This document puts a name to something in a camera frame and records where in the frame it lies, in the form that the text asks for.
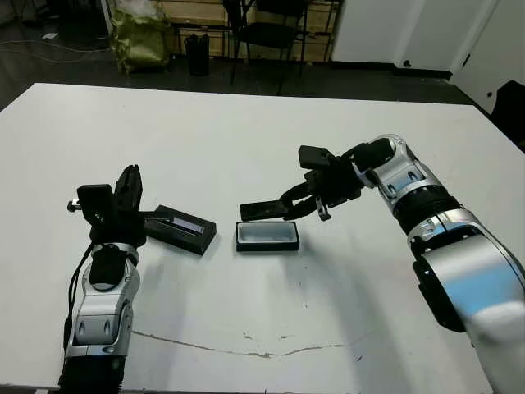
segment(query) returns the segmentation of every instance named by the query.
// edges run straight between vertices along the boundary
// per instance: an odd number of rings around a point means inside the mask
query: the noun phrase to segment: white wall
[[[509,80],[525,84],[525,0],[500,0],[466,66],[452,78],[488,112]]]
[[[392,62],[409,11],[420,0],[345,0],[332,60]]]
[[[455,71],[497,0],[346,0],[332,60]]]

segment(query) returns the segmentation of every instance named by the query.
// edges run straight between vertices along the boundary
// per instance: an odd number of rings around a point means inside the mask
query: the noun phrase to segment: black box
[[[172,220],[146,221],[146,235],[181,249],[204,254],[217,233],[215,223],[159,205],[155,211],[173,214]]]

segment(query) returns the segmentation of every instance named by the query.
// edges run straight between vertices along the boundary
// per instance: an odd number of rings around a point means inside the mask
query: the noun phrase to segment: silver robot arm segment
[[[525,274],[519,261],[412,154],[383,135],[394,154],[354,169],[377,187],[408,235],[419,288],[437,321],[465,331],[499,394],[525,389]]]
[[[84,299],[73,323],[74,330],[71,330],[66,358],[127,355],[133,323],[132,303],[140,284],[139,273],[135,268],[139,255],[132,245],[112,243],[96,245],[92,256],[106,253],[104,248],[127,254],[123,255],[123,275],[117,284],[105,283],[91,275],[94,263],[85,269],[82,276]]]

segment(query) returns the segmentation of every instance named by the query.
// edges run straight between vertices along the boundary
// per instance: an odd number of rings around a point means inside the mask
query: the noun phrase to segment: cable
[[[44,57],[44,56],[37,55],[36,53],[31,53],[31,52],[26,52],[26,51],[16,51],[16,50],[11,50],[11,49],[0,49],[0,52],[22,53],[24,55],[36,57],[36,58],[38,58],[40,60],[44,60],[46,62],[51,62],[51,63],[77,63],[77,62],[82,62],[83,60],[85,60],[92,52],[106,52],[108,50],[109,50],[109,48],[108,49],[104,49],[104,50],[90,51],[90,52],[87,52],[86,54],[82,55],[81,57],[79,57],[78,59],[75,59],[75,60],[53,60],[53,59],[49,59],[49,58]]]
[[[69,308],[68,308],[66,321],[64,322],[64,351],[66,351],[67,342],[69,341],[71,329],[73,328],[73,308],[75,307],[76,286],[79,281],[80,270],[82,269],[82,266],[84,265],[85,260],[88,259],[89,253],[91,253],[91,250],[93,250],[93,247],[94,247],[94,243],[91,241],[91,243],[88,246],[88,249],[85,250],[84,255],[82,256],[82,260],[80,261],[79,265],[76,267],[76,270],[73,273],[73,276],[71,277],[71,280],[69,282],[69,290],[67,292],[67,301],[68,301]]]
[[[78,53],[105,52],[105,51],[107,51],[109,49],[109,48],[105,48],[105,49],[88,49],[88,50],[75,49],[75,48],[64,47],[62,45],[46,43],[44,41],[38,41],[37,39],[20,39],[20,40],[14,40],[14,41],[2,41],[2,42],[0,42],[0,45],[25,44],[25,43],[47,45],[49,47],[60,48],[60,49],[66,50],[66,51],[72,51],[72,52],[78,52]]]

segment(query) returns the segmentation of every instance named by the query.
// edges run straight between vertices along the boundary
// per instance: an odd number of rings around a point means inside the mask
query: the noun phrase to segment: trash can
[[[207,34],[198,37],[192,34],[184,40],[189,73],[192,76],[207,76],[210,72],[210,38]]]

